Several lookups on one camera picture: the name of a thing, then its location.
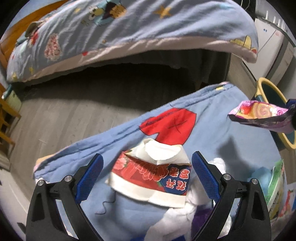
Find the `pink snack wrapper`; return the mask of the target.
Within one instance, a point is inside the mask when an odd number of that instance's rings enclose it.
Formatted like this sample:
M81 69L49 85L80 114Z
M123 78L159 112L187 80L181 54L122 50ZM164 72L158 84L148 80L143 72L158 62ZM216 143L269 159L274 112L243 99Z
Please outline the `pink snack wrapper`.
M243 125L264 128L277 133L291 133L286 131L286 116L288 108L281 108L274 104L257 100L243 101L229 112L228 117Z

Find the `teal yellow-rimmed trash bin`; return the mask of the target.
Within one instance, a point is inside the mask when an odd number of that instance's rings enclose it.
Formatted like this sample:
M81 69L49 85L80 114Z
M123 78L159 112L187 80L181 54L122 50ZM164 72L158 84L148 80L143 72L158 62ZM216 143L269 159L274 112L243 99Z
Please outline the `teal yellow-rimmed trash bin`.
M266 78L259 78L256 82L256 92L252 100L274 104L281 108L286 107L287 99L278 87ZM285 134L271 131L271 135L279 151L295 150L295 131Z

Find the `green snack packet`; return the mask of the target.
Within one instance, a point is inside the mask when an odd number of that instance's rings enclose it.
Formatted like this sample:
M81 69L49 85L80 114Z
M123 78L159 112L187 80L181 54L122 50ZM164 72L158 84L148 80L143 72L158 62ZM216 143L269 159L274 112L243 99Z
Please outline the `green snack packet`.
M276 162L272 170L271 180L265 196L270 220L277 219L283 197L285 184L285 166L283 159Z

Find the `purple spray bottle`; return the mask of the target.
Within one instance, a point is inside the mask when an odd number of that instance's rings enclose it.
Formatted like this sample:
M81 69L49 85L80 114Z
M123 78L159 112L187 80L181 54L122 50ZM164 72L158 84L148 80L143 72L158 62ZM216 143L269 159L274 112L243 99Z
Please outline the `purple spray bottle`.
M202 209L201 207L196 209L191 224L192 240L196 240L196 237L198 237L198 240L208 240L208 238L211 238L209 225L206 224L208 223L207 220L211 216L212 210L212 208Z

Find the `strawberry picture card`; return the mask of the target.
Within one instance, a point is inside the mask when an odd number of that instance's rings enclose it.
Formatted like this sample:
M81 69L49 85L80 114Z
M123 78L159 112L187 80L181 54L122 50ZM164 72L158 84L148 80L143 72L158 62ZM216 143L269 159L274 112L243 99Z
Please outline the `strawberry picture card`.
M280 209L277 219L283 219L291 215L295 208L295 189L288 189L282 192L282 196L280 198Z

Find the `white cabinet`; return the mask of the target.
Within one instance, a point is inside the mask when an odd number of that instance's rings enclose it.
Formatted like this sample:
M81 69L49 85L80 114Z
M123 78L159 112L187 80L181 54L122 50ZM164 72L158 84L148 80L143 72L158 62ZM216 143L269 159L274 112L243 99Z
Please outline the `white cabinet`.
M264 77L278 85L292 61L295 44L276 24L263 18L256 18L254 23L258 34L257 61L244 64L254 79Z

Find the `white crumpled tissue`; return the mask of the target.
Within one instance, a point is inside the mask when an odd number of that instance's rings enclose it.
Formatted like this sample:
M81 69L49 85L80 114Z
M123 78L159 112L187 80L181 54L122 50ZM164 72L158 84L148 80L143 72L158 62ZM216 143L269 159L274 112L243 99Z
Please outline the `white crumpled tissue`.
M163 218L148 229L144 240L174 240L182 235L185 236L185 240L188 240L197 208L209 202L210 199L199 178L195 173L192 174L185 198L185 206L169 208Z

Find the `red white paper cup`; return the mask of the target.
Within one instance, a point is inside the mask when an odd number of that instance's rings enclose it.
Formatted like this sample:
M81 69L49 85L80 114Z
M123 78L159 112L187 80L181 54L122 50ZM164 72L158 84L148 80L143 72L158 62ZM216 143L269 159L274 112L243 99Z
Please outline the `red white paper cup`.
M106 184L137 201L182 208L191 166L182 145L167 145L146 138L119 155Z

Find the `blue cartoon blanket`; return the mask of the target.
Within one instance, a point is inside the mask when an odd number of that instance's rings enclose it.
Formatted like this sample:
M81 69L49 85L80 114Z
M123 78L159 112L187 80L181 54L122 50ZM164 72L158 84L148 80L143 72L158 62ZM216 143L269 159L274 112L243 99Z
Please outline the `blue cartoon blanket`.
M280 161L268 130L229 119L245 100L232 84L207 86L46 157L34 178L61 181L100 154L77 197L104 240L190 240L212 203L192 154L240 181Z

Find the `wooden side table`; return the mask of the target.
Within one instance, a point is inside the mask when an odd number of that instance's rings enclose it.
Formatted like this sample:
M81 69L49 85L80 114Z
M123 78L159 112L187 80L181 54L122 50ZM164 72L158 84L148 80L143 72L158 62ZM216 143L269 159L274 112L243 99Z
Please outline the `wooden side table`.
M16 144L9 137L8 132L11 130L12 121L16 118L20 120L22 116L4 99L3 96L8 91L9 89L5 89L1 84L1 145L8 144L13 149Z

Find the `white green bucket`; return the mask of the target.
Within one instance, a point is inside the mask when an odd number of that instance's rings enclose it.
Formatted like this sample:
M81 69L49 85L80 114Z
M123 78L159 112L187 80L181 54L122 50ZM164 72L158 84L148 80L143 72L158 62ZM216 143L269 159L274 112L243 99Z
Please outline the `white green bucket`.
M9 85L3 93L2 99L15 111L19 112L22 107L22 102L13 90L12 85Z

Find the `wooden headboard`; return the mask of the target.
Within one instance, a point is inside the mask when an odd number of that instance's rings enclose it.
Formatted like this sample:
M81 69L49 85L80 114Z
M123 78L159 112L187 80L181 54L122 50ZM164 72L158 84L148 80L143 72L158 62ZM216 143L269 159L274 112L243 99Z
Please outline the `wooden headboard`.
M53 10L56 10L66 2L67 1L58 1L37 9L36 11L19 20L3 34L1 37L1 64L4 69L7 69L8 61L15 47L17 39L28 28L29 24L39 20Z

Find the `bed with cartoon duvet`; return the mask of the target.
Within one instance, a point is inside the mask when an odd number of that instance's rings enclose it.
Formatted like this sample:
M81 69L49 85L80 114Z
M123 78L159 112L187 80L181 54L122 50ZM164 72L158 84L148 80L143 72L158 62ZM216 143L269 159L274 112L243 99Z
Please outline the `bed with cartoon duvet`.
M146 51L189 49L254 63L254 21L234 1L69 1L26 27L6 80L27 82Z

